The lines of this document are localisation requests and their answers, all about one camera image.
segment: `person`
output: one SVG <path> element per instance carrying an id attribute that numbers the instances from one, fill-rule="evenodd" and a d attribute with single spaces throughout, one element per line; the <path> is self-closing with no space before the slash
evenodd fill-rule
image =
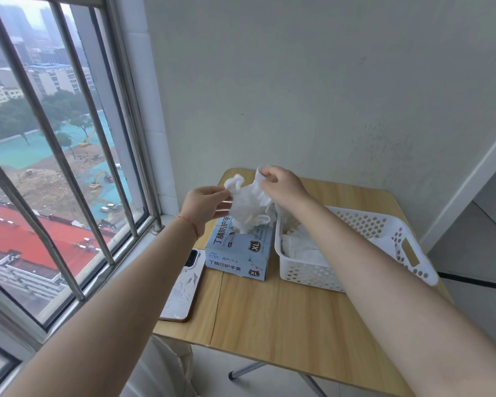
<path id="1" fill-rule="evenodd" d="M 496 397 L 496 345 L 478 327 L 311 197 L 294 173 L 262 173 L 272 176 L 262 189 L 306 227 L 416 396 Z M 183 217 L 63 325 L 5 395 L 119 395 L 197 234 L 228 214 L 229 196 L 222 187 L 190 191 Z"/>

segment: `person's left hand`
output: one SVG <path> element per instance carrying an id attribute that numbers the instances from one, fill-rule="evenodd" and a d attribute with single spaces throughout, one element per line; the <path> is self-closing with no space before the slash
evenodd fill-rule
<path id="1" fill-rule="evenodd" d="M 198 226 L 200 235 L 204 234 L 206 223 L 213 219 L 227 216 L 230 212 L 230 191 L 224 187 L 201 187 L 192 189 L 185 196 L 181 216 L 191 220 Z"/>

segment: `perforated basket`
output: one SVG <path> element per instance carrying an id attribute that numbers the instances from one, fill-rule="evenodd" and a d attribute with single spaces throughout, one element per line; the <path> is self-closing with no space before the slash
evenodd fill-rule
<path id="1" fill-rule="evenodd" d="M 404 221 L 387 214 L 333 206 L 327 206 L 327 208 L 417 277 L 429 285 L 437 284 L 439 278 L 435 269 Z M 308 261 L 285 256 L 281 248 L 283 230 L 283 216 L 279 215 L 276 223 L 274 247 L 279 255 L 281 278 L 294 283 L 345 292 L 326 261 L 323 264 L 322 262 L 312 264 Z"/>

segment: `right arm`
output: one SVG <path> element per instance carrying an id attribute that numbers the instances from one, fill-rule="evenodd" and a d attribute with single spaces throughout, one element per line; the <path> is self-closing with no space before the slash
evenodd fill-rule
<path id="1" fill-rule="evenodd" d="M 314 200 L 281 167 L 262 189 L 305 226 L 417 396 L 496 396 L 496 345 L 454 306 Z"/>

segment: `metal bar base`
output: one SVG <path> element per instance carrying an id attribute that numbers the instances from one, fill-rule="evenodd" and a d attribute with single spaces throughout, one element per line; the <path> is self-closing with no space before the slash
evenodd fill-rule
<path id="1" fill-rule="evenodd" d="M 262 366 L 265 366 L 266 364 L 263 362 L 254 362 L 248 366 L 245 366 L 244 368 L 239 369 L 238 371 L 231 371 L 228 373 L 228 379 L 230 380 L 235 380 L 238 377 L 241 377 L 242 375 L 246 375 L 247 373 L 250 373 Z M 327 394 L 324 393 L 322 388 L 319 386 L 319 384 L 312 378 L 310 375 L 306 375 L 304 373 L 298 372 L 299 376 L 305 381 L 305 383 L 308 384 L 308 386 L 311 388 L 312 391 L 318 396 L 318 397 L 327 397 Z"/>

